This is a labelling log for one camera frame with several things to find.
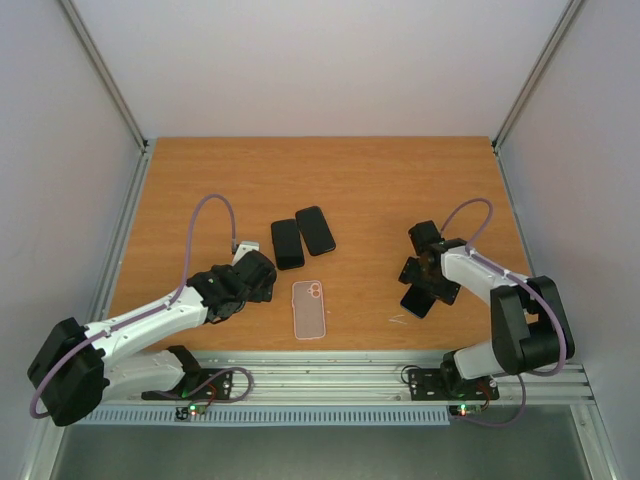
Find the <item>pink phone case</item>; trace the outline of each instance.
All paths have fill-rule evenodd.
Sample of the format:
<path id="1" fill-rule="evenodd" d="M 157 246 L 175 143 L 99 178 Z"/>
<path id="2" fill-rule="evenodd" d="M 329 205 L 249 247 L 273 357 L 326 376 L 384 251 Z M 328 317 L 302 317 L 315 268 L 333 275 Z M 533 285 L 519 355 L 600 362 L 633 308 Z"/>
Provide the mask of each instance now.
<path id="1" fill-rule="evenodd" d="M 327 329 L 324 322 L 322 284 L 317 280 L 296 282 L 292 287 L 293 328 L 298 340 L 322 338 Z"/>

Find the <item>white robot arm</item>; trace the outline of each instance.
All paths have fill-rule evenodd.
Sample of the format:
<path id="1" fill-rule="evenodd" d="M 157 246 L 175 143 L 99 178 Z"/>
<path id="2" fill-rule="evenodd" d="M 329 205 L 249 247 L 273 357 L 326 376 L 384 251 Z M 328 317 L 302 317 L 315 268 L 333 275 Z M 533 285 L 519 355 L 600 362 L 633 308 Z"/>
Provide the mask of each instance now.
<path id="1" fill-rule="evenodd" d="M 410 257 L 400 274 L 411 285 L 404 308 L 424 317 L 436 300 L 453 305 L 461 286 L 490 307 L 491 339 L 444 356 L 440 370 L 451 395 L 479 378 L 534 371 L 573 356 L 573 337 L 551 279 L 505 270 L 464 240 L 442 238 L 432 221 L 415 225 L 409 236 L 417 258 Z M 538 320 L 527 323 L 525 312 Z"/>
<path id="2" fill-rule="evenodd" d="M 54 423 L 74 423 L 111 398 L 195 386 L 200 367 L 184 347 L 139 352 L 176 332 L 227 320 L 246 302 L 270 301 L 276 270 L 258 250 L 257 243 L 242 242 L 230 265 L 197 273 L 126 314 L 85 326 L 68 318 L 54 326 L 28 370 Z"/>

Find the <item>white enclosure wall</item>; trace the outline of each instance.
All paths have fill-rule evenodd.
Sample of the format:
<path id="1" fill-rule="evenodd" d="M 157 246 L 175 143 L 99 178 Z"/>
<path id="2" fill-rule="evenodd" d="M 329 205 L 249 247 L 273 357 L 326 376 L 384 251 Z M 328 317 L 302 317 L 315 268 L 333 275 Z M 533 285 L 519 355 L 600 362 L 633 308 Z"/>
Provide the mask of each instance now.
<path id="1" fill-rule="evenodd" d="M 501 157 L 536 271 L 570 313 L 605 425 L 638 478 L 640 3 L 589 0 Z"/>
<path id="2" fill-rule="evenodd" d="M 566 0 L 76 0 L 143 133 L 493 137 Z"/>
<path id="3" fill-rule="evenodd" d="M 0 4 L 0 477 L 14 479 L 27 367 L 56 322 L 85 320 L 139 152 L 57 2 Z"/>

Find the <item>black smartphone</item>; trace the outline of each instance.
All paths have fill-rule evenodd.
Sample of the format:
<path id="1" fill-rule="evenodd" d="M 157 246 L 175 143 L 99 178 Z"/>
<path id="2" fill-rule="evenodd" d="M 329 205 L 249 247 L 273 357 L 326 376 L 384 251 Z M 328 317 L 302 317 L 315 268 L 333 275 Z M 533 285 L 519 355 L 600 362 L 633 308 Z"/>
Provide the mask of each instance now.
<path id="1" fill-rule="evenodd" d="M 313 257 L 335 250 L 336 242 L 320 207 L 314 206 L 296 212 L 298 228 Z"/>
<path id="2" fill-rule="evenodd" d="M 271 224 L 271 241 L 276 254 L 276 265 L 280 270 L 290 270 L 304 265 L 300 232 L 293 218 Z"/>

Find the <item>wooden tabletop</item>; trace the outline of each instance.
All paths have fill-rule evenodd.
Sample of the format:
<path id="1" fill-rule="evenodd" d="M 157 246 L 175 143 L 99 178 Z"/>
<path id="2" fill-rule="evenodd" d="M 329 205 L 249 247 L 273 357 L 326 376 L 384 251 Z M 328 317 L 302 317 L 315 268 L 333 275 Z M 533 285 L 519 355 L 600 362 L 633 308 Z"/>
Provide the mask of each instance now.
<path id="1" fill-rule="evenodd" d="M 192 210 L 217 192 L 233 204 L 238 241 L 260 242 L 273 260 L 270 225 L 305 207 L 324 211 L 337 247 L 306 265 L 278 271 L 270 303 L 248 304 L 219 325 L 164 339 L 154 348 L 192 350 L 453 349 L 489 335 L 489 309 L 462 290 L 453 306 L 436 303 L 424 319 L 400 307 L 398 275 L 414 255 L 407 230 L 472 197 L 495 205 L 477 248 L 527 272 L 522 246 L 487 138 L 176 138 L 156 145 L 116 287 L 111 315 L 177 286 Z M 447 237 L 468 239 L 486 214 L 462 211 Z M 196 225 L 190 275 L 231 262 L 229 217 L 210 202 Z M 319 280 L 327 334 L 297 340 L 291 286 Z"/>

